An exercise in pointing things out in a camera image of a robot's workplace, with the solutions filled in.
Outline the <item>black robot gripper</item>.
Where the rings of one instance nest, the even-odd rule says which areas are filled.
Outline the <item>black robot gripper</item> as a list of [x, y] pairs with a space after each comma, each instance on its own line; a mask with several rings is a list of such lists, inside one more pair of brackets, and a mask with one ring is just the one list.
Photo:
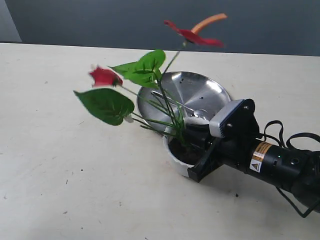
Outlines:
[[193, 147], [205, 151], [203, 157], [187, 169], [188, 177], [199, 183], [222, 165], [244, 170], [250, 162], [253, 145], [260, 138], [259, 125], [254, 116], [255, 102], [248, 98], [228, 118], [224, 138], [213, 137], [208, 124], [187, 123], [183, 138]]

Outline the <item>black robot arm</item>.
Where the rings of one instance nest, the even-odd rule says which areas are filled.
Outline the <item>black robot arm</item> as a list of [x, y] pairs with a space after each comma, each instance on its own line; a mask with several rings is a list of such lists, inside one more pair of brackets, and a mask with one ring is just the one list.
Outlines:
[[320, 153], [292, 146], [283, 135], [268, 143], [254, 116], [255, 102], [228, 102], [208, 123], [187, 123], [183, 136], [203, 156], [187, 176], [200, 182], [226, 165], [276, 187], [282, 197], [291, 193], [306, 207], [300, 216], [320, 210]]

